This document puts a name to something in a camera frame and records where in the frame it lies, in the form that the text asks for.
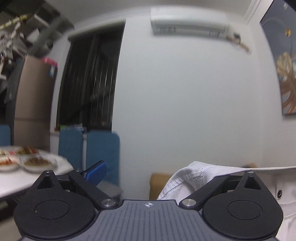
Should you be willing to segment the white garment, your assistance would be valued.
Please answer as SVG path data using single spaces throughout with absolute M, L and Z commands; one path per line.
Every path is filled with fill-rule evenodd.
M 196 211 L 207 233 L 215 240 L 295 240 L 295 167 L 252 169 L 193 162 L 168 180 L 159 199 L 179 205 L 214 177 L 224 175 L 245 175 L 243 197 L 227 204 L 215 196 Z

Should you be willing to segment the mustard yellow headboard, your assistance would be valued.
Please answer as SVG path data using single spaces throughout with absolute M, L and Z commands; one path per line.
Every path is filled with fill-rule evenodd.
M 149 181 L 149 200 L 157 200 L 172 174 L 152 173 Z

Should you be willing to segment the blue covered dining chair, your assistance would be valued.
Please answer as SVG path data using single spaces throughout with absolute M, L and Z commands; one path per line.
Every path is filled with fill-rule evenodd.
M 82 169 L 83 133 L 74 128 L 61 130 L 58 155 L 66 158 L 73 169 Z

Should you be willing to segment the white bowl of food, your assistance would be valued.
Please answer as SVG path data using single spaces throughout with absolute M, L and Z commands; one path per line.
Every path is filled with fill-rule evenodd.
M 50 155 L 28 155 L 20 157 L 20 165 L 28 172 L 42 173 L 46 170 L 55 170 L 58 166 L 57 160 Z

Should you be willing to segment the white dining table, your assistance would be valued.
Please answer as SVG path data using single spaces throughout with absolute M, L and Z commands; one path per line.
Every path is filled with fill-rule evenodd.
M 73 170 L 72 165 L 64 157 L 44 150 L 39 150 L 39 153 L 56 159 L 57 167 L 54 169 L 55 175 L 67 174 Z M 40 174 L 27 172 L 23 168 L 13 172 L 1 172 L 1 201 L 12 199 L 26 192 L 39 176 Z

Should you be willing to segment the tall brown cardboard box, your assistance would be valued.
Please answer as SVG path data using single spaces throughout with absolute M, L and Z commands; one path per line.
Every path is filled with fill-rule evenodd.
M 16 76 L 13 104 L 13 143 L 41 150 L 50 149 L 50 119 L 57 68 L 26 56 Z

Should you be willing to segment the dark window with bars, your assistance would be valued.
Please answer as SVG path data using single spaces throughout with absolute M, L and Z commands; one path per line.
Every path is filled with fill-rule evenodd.
M 124 29 L 125 21 L 119 21 L 68 38 L 56 130 L 67 126 L 111 130 Z

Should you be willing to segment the white wall air conditioner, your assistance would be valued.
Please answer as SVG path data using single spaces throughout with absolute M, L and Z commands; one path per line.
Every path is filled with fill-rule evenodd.
M 151 8 L 151 27 L 154 34 L 225 39 L 230 24 L 227 15 L 219 11 L 169 6 Z

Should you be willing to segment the dark leaf wall painting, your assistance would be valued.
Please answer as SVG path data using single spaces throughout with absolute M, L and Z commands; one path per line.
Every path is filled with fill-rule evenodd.
M 273 55 L 283 115 L 295 115 L 295 1 L 273 1 L 260 25 Z

